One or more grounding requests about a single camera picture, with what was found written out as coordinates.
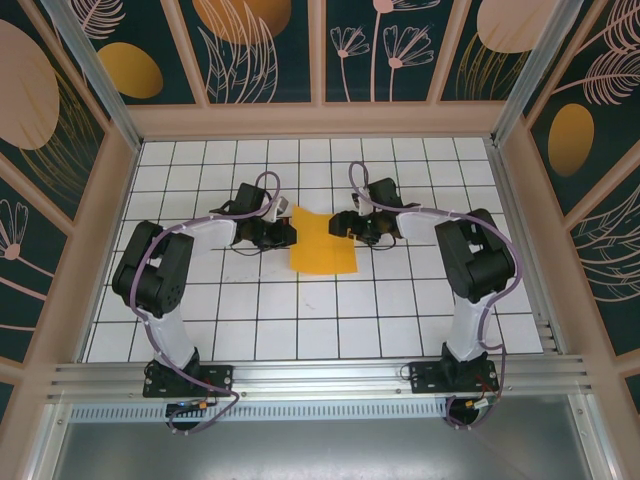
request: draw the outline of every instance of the yellow towel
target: yellow towel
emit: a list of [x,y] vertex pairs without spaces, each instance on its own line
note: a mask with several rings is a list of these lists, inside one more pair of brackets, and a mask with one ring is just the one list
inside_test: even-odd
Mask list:
[[298,241],[291,247],[291,269],[312,275],[356,273],[356,250],[353,239],[329,235],[333,215],[319,215],[293,207],[292,224]]

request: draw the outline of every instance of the purple cable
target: purple cable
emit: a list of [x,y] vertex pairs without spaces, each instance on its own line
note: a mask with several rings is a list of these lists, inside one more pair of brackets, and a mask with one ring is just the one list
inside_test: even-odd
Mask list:
[[182,230],[187,227],[191,227],[193,225],[198,225],[203,222],[208,222],[210,220],[213,220],[214,218],[221,218],[225,220],[245,220],[247,218],[251,218],[257,215],[262,215],[263,213],[266,213],[267,211],[269,211],[273,203],[277,200],[278,196],[280,195],[280,177],[278,177],[278,175],[276,175],[274,172],[267,170],[266,172],[262,172],[260,175],[258,175],[255,185],[257,186],[260,183],[260,180],[266,177],[267,175],[273,176],[276,180],[276,191],[271,197],[271,200],[269,200],[269,202],[267,202],[265,205],[263,205],[261,208],[259,208],[255,212],[246,213],[242,215],[208,215],[206,217],[194,218],[193,220],[188,220],[184,223],[180,223],[178,225],[174,225],[173,227],[167,228],[166,230],[162,231],[160,235],[158,235],[153,239],[153,241],[151,242],[151,245],[142,256],[142,259],[140,260],[140,264],[138,265],[138,269],[136,270],[136,274],[133,277],[133,283],[131,285],[131,293],[129,294],[129,305],[131,305],[131,310],[133,310],[133,313],[135,313],[142,320],[142,324],[144,325],[145,332],[147,333],[147,337],[149,338],[149,343],[151,343],[151,346],[153,347],[154,352],[156,352],[160,356],[160,358],[165,362],[165,364],[167,364],[174,372],[176,372],[178,375],[180,375],[182,378],[184,378],[188,382],[191,382],[192,384],[197,385],[198,387],[205,388],[209,392],[223,393],[225,395],[231,394],[234,397],[234,400],[229,405],[227,405],[222,410],[220,410],[220,412],[218,412],[211,420],[208,420],[204,423],[200,423],[194,428],[192,428],[191,430],[182,431],[182,430],[176,429],[173,425],[173,419],[175,418],[175,415],[172,415],[169,418],[169,426],[171,427],[172,432],[174,434],[180,433],[181,435],[187,436],[189,434],[198,433],[209,428],[220,417],[222,417],[228,410],[230,410],[236,403],[238,403],[238,401],[240,400],[240,395],[238,395],[238,393],[234,392],[233,390],[226,390],[224,388],[215,387],[208,383],[201,382],[197,378],[193,378],[192,376],[187,375],[176,364],[174,364],[171,361],[171,359],[160,349],[158,342],[156,342],[156,339],[153,337],[153,332],[151,331],[151,327],[149,326],[149,316],[145,312],[138,309],[138,305],[136,303],[136,294],[138,292],[138,285],[140,284],[140,278],[142,277],[142,271],[144,270],[145,265],[151,258],[151,254],[153,253],[155,248],[158,246],[158,244],[162,241],[164,237],[166,237],[172,232]]
[[[514,263],[516,265],[515,281],[509,287],[507,287],[505,290],[503,290],[502,292],[499,292],[498,294],[494,295],[493,297],[491,297],[489,299],[489,301],[487,302],[487,305],[484,308],[484,311],[480,315],[480,323],[478,325],[478,343],[480,344],[480,346],[482,348],[484,348],[485,350],[500,350],[500,349],[502,349],[502,359],[501,359],[501,367],[500,367],[500,386],[499,386],[499,390],[498,390],[498,393],[497,393],[497,397],[500,398],[502,396],[502,389],[503,389],[503,386],[504,386],[505,366],[506,366],[506,360],[507,360],[507,353],[506,353],[506,350],[504,348],[504,340],[503,340],[502,344],[494,345],[494,346],[489,346],[484,342],[484,325],[485,325],[485,323],[487,321],[487,317],[489,316],[489,313],[491,311],[491,307],[493,307],[493,305],[498,300],[500,300],[504,296],[508,295],[509,293],[513,292],[516,289],[516,287],[518,286],[518,284],[522,281],[522,270],[523,270],[522,258],[518,254],[518,252],[516,250],[516,247],[513,245],[513,243],[511,243],[511,240],[509,240],[506,237],[506,235],[504,235],[496,227],[494,227],[490,223],[485,222],[484,220],[481,220],[479,218],[473,217],[471,215],[467,215],[465,213],[447,212],[446,210],[439,210],[437,208],[428,208],[428,207],[396,208],[396,207],[388,207],[386,205],[382,205],[380,203],[374,202],[369,197],[367,197],[364,193],[362,193],[362,190],[360,189],[360,187],[358,187],[356,185],[356,182],[355,182],[355,180],[353,178],[353,167],[355,165],[360,165],[362,167],[363,174],[364,174],[363,176],[364,176],[365,185],[367,185],[369,183],[369,171],[367,170],[367,167],[365,166],[364,162],[352,162],[349,165],[349,182],[351,182],[351,187],[355,190],[355,192],[358,195],[358,197],[360,197],[360,199],[362,199],[363,201],[367,202],[371,206],[373,206],[373,207],[375,207],[375,208],[377,208],[379,210],[386,210],[388,212],[395,212],[395,213],[422,212],[422,213],[431,213],[431,214],[435,214],[435,215],[442,215],[442,216],[446,216],[446,217],[450,217],[450,218],[457,218],[457,219],[461,219],[461,220],[468,220],[468,221],[473,222],[473,223],[475,223],[477,225],[480,225],[483,228],[486,228],[491,233],[493,233],[495,236],[497,236],[500,240],[502,240],[504,242],[504,244],[507,246],[507,249],[509,250],[509,253],[513,257],[513,261],[514,261]],[[446,422],[450,426],[452,426],[452,427],[454,427],[456,429],[459,428],[460,426],[466,426],[467,429],[471,430],[471,426],[470,425],[464,425],[462,422],[459,422],[455,418],[451,417],[451,405],[453,404],[453,401],[455,399],[456,399],[456,397],[454,395],[454,396],[452,396],[451,398],[449,398],[447,400],[447,405],[446,405],[446,409],[445,409],[445,420],[446,420]],[[476,422],[474,428],[477,428],[480,425],[482,425],[490,417],[490,415],[493,412],[493,410],[494,410],[493,407],[491,407],[487,411],[487,413],[485,413],[485,415],[479,421]]]

